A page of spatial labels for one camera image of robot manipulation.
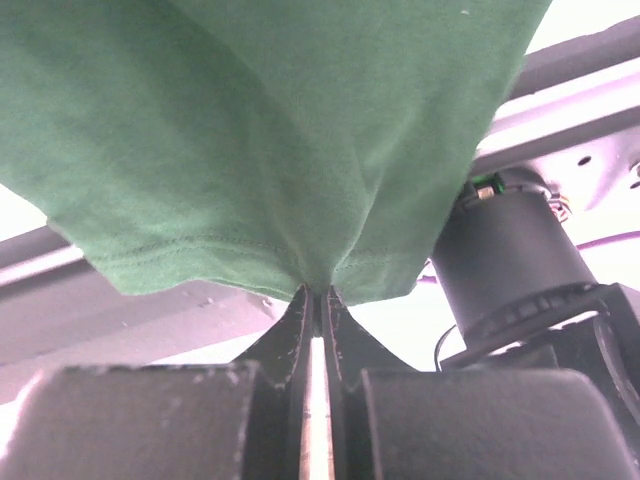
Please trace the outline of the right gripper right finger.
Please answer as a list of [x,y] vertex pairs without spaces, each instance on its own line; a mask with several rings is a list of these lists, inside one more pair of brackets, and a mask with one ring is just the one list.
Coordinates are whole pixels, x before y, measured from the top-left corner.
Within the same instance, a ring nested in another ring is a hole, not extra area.
[[635,479],[630,296],[599,286],[419,372],[319,302],[339,479]]

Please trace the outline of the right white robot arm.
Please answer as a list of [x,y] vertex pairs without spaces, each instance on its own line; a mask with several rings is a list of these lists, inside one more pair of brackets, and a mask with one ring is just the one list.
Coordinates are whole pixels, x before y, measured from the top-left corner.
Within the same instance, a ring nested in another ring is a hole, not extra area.
[[467,182],[431,262],[465,343],[420,372],[301,287],[234,361],[74,367],[5,479],[635,479],[639,295],[599,283],[522,169]]

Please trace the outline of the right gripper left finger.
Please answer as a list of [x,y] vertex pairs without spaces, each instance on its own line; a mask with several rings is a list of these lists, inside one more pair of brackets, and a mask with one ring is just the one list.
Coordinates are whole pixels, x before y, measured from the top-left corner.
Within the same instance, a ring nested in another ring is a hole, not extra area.
[[14,480],[295,479],[313,297],[224,365],[70,367],[28,395]]

